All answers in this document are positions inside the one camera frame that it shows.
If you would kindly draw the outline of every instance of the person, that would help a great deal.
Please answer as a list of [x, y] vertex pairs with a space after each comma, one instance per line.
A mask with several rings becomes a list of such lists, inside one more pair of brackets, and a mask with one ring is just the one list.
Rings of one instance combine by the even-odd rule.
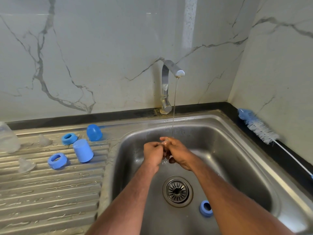
[[160, 140], [163, 142], [144, 145], [142, 165], [86, 235], [139, 235], [149, 186], [164, 158], [195, 174], [223, 235], [294, 234], [276, 217], [224, 181], [179, 140], [169, 137]]

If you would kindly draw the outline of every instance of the drain strainer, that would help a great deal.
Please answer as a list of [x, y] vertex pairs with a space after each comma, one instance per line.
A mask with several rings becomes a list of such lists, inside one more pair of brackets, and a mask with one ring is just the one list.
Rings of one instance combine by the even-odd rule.
[[172, 176], [164, 182], [163, 195], [170, 205], [181, 208], [191, 202], [193, 190], [184, 178]]

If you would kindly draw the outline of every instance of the forearm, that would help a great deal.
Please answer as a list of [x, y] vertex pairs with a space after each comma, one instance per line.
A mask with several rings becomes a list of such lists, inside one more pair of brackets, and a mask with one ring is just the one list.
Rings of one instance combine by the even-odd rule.
[[155, 172], [155, 168], [143, 163], [86, 235], [139, 235], [149, 186]]
[[293, 234], [268, 211], [225, 182], [198, 157], [193, 158], [190, 167], [210, 202], [223, 235]]

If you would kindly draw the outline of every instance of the wall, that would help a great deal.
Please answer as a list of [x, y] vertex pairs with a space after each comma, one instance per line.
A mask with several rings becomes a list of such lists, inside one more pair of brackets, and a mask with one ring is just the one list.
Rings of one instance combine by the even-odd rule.
[[[0, 0], [0, 120], [226, 101], [259, 0]], [[170, 76], [170, 102], [175, 78]]]
[[313, 164], [313, 0], [261, 0], [229, 102]]

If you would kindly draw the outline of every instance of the blue bottle cap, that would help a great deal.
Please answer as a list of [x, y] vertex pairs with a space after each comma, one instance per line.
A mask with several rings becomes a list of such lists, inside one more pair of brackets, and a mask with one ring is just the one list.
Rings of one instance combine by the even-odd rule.
[[58, 169], [67, 163], [67, 157], [63, 153], [53, 154], [48, 159], [48, 164], [52, 169]]
[[80, 162], [88, 162], [94, 156], [86, 139], [79, 139], [73, 144], [74, 152]]
[[200, 209], [200, 213], [206, 218], [209, 218], [213, 215], [212, 208], [210, 206], [209, 201], [207, 200], [204, 200], [201, 202], [199, 209]]
[[86, 131], [89, 140], [92, 142], [99, 141], [102, 138], [101, 129], [95, 124], [88, 125]]
[[77, 136], [74, 133], [67, 133], [61, 138], [64, 145], [70, 145], [77, 140]]

